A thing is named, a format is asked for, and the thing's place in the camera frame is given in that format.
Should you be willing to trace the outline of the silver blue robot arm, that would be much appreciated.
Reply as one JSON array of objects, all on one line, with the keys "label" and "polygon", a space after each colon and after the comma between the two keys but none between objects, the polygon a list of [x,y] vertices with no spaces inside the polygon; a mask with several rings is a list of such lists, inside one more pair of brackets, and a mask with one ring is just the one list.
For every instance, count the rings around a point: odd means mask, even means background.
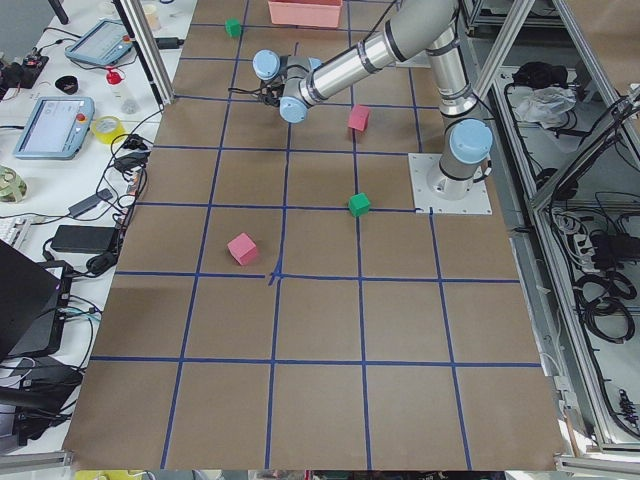
[{"label": "silver blue robot arm", "polygon": [[493,137],[473,117],[478,96],[469,81],[457,32],[456,1],[404,1],[392,16],[333,58],[258,51],[252,60],[259,87],[250,95],[298,124],[309,110],[393,64],[424,52],[429,58],[445,121],[445,147],[436,171],[449,181],[470,182],[488,157]]}]

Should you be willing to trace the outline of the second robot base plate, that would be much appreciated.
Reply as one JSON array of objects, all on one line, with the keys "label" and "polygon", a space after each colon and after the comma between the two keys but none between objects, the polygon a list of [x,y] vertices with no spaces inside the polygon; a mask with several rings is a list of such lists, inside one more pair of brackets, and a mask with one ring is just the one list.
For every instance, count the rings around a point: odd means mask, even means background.
[{"label": "second robot base plate", "polygon": [[414,210],[419,214],[491,215],[486,182],[453,180],[440,169],[440,154],[409,153]]}]

